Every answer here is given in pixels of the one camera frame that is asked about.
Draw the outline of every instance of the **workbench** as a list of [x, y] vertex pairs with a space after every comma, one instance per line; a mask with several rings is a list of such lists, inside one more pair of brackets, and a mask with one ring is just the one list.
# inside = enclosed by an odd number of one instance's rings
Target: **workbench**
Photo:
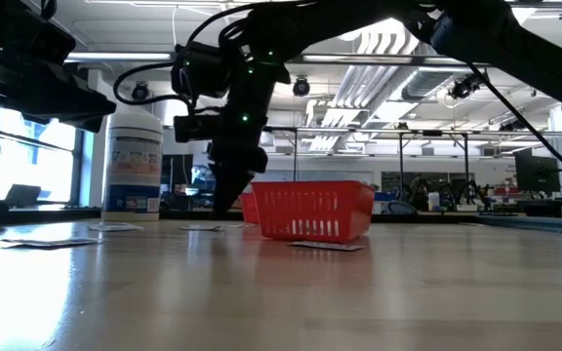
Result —
[[93, 221], [0, 231], [103, 240], [0, 243], [0, 350], [562, 350], [562, 234], [373, 224], [366, 248], [346, 253], [257, 227], [97, 232]]

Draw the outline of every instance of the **red basket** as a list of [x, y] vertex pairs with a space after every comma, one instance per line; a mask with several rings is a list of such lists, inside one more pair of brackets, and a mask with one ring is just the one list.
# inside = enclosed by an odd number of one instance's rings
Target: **red basket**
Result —
[[244, 221], [249, 224], [260, 224], [260, 215], [258, 214], [255, 195], [253, 193], [244, 193], [240, 196], [240, 202], [242, 203]]
[[375, 191], [358, 181], [252, 185], [266, 238], [345, 243], [370, 227]]

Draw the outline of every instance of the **security camera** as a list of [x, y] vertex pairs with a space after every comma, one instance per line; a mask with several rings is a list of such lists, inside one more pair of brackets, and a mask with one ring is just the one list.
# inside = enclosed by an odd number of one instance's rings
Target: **security camera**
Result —
[[137, 82], [136, 87], [132, 90], [132, 99], [135, 101], [142, 101], [148, 98], [148, 83]]
[[307, 78], [306, 77], [299, 77], [297, 79], [297, 82], [294, 84], [294, 96], [295, 97], [306, 97], [307, 95], [309, 95], [309, 83], [307, 82]]

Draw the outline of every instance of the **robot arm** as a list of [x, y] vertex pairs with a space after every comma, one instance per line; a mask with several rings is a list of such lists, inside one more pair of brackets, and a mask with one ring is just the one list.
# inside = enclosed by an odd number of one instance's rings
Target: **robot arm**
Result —
[[217, 178], [215, 211], [225, 212], [253, 172], [265, 171], [267, 158], [258, 143], [275, 83], [290, 83], [283, 62], [314, 43], [379, 20], [400, 20], [438, 53], [469, 63], [490, 63], [562, 101], [562, 49], [523, 29], [506, 2], [425, 3], [307, 0], [259, 4], [251, 6], [253, 11], [245, 19], [221, 32], [218, 48], [194, 41], [178, 48], [173, 68], [176, 92], [196, 100], [199, 94], [221, 97], [228, 90], [220, 115], [175, 119], [178, 141], [212, 141], [208, 151]]

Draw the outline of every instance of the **white container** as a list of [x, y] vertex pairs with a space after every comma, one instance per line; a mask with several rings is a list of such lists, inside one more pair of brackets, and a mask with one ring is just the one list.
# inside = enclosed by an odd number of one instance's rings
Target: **white container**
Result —
[[439, 211], [439, 206], [440, 206], [439, 193], [438, 192], [428, 193], [428, 210]]
[[162, 122], [150, 114], [114, 114], [107, 130], [101, 219], [158, 220]]

